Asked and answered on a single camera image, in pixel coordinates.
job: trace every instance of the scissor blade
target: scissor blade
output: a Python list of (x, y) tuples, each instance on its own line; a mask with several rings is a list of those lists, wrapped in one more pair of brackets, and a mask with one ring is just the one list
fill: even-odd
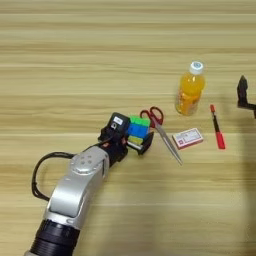
[(177, 150), (175, 149), (175, 147), (173, 146), (173, 144), (170, 141), (169, 137), (167, 136), (166, 132), (164, 131), (164, 129), (158, 123), (155, 123), (155, 126), (156, 126), (157, 131), (161, 135), (161, 137), (162, 137), (165, 145), (167, 146), (167, 148), (171, 151), (171, 153), (176, 158), (176, 160), (179, 162), (179, 164), (182, 165), (183, 162), (182, 162), (182, 160), (181, 160)]

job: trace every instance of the white box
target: white box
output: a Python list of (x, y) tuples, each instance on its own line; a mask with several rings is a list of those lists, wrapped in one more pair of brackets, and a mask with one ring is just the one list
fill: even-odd
[(200, 143), (204, 140), (197, 128), (172, 135), (178, 149), (183, 149), (191, 145)]

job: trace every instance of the blue block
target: blue block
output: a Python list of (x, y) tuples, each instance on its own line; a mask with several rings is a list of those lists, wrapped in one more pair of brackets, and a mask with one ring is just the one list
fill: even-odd
[(138, 137), (144, 139), (147, 134), (148, 134), (148, 127), (140, 126)]
[(138, 137), (137, 135), (139, 134), (139, 128), (140, 126), (137, 124), (130, 124), (128, 128), (128, 134), (131, 136)]

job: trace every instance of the colorful block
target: colorful block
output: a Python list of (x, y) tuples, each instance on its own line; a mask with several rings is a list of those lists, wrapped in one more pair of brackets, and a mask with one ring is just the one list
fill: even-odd
[(143, 142), (143, 139), (137, 138), (135, 136), (129, 136), (128, 140), (134, 144), (141, 145)]
[(141, 145), (143, 139), (149, 132), (150, 120), (148, 118), (140, 118), (138, 116), (130, 117), (130, 126), (128, 128), (128, 140), (134, 144)]

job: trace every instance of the plastic bottle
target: plastic bottle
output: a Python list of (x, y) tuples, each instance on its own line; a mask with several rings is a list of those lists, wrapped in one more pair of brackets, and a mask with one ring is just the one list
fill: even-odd
[(186, 72), (180, 81), (180, 90), (176, 99), (176, 109), (179, 113), (190, 116), (197, 110), (202, 90), (205, 86), (203, 76), (204, 65), (194, 61), (190, 65), (189, 72)]

